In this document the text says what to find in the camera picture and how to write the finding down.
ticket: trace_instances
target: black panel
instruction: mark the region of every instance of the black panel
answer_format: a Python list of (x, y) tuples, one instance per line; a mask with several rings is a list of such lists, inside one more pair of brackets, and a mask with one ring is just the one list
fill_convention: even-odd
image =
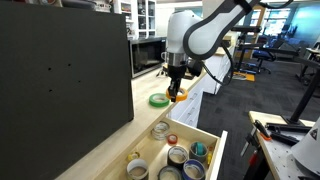
[(132, 120), (128, 54), (122, 15), (0, 1), (0, 179), (53, 179)]

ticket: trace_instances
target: cable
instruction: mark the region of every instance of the cable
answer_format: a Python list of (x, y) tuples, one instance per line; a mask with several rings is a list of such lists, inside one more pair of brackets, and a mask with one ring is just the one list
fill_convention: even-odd
[(221, 46), (222, 46), (223, 50), (226, 52), (226, 54), (227, 54), (227, 56), (228, 56), (228, 59), (229, 59), (229, 61), (230, 61), (230, 68), (229, 68), (228, 74), (227, 74), (227, 76), (229, 77), (228, 82), (227, 82), (227, 83), (224, 83), (224, 82), (219, 81), (219, 80), (216, 78), (216, 76), (213, 76), (213, 75), (211, 74), (209, 68), (205, 65), (204, 62), (202, 62), (202, 65), (203, 65), (203, 68), (207, 71), (207, 73), (209, 74), (209, 76), (210, 76), (213, 80), (215, 80), (217, 83), (221, 84), (222, 86), (226, 86), (226, 85), (230, 84), (231, 79), (232, 79), (232, 77), (233, 77), (234, 61), (233, 61), (233, 59), (232, 59), (232, 56), (231, 56), (230, 52), (229, 52), (228, 49), (227, 49), (227, 46), (224, 44), (224, 42), (221, 42)]
[(291, 4), (293, 2), (293, 0), (288, 0), (286, 3), (282, 4), (281, 6), (275, 7), (275, 6), (270, 6), (266, 3), (262, 3), (260, 2), (259, 5), (265, 8), (269, 8), (269, 9), (281, 9), (281, 8), (285, 8), (287, 7), (289, 4)]

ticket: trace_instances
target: floor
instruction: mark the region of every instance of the floor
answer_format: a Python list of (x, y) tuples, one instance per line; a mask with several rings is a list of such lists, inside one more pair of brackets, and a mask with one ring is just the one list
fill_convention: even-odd
[[(295, 78), (300, 64), (281, 61), (264, 64), (271, 69), (271, 74), (262, 72), (255, 76), (255, 82), (233, 80), (221, 87), (217, 95), (203, 95), (198, 128), (215, 135), (228, 131), (218, 179), (243, 179), (248, 168), (253, 148), (240, 157), (245, 136), (252, 129), (248, 112), (292, 115), (307, 88)], [(319, 98), (311, 98), (300, 118), (316, 121), (320, 116), (319, 105)]]

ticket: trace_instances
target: office chair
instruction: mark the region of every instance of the office chair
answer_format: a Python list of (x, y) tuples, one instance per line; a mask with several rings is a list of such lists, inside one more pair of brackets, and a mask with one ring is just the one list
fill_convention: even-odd
[[(279, 49), (282, 44), (283, 44), (282, 40), (275, 40), (275, 42), (272, 44), (270, 48)], [(270, 62), (275, 61), (277, 56), (274, 53), (270, 53), (268, 51), (254, 50), (252, 57), (257, 58), (257, 61), (259, 62), (259, 64), (257, 65), (257, 64), (250, 63), (248, 64), (249, 68), (257, 69), (257, 73), (259, 74), (261, 70), (268, 71), (268, 73), (271, 74), (271, 70), (266, 67), (263, 67), (262, 63), (263, 61), (270, 61)]]

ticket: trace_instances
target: open drawer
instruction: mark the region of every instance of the open drawer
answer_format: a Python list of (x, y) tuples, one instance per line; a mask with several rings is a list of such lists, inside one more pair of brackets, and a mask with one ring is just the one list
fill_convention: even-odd
[[(224, 131), (221, 137), (214, 136), (199, 129), (186, 126), (180, 122), (164, 118), (162, 120), (170, 126), (170, 132), (178, 136), (178, 146), (182, 146), (189, 151), (189, 146), (195, 141), (200, 141), (207, 146), (214, 147), (211, 164), (203, 163), (206, 168), (206, 179), (217, 179), (219, 167), (224, 151), (227, 138), (227, 132)], [(161, 168), (167, 165), (167, 152), (170, 146), (166, 140), (155, 140), (151, 133), (148, 133), (142, 140), (132, 149), (132, 152), (140, 153), (140, 158), (144, 159), (149, 166), (149, 180), (157, 179), (157, 175)], [(126, 167), (129, 163), (127, 156), (118, 157), (115, 166), (109, 171), (103, 171), (97, 179), (127, 179)]]

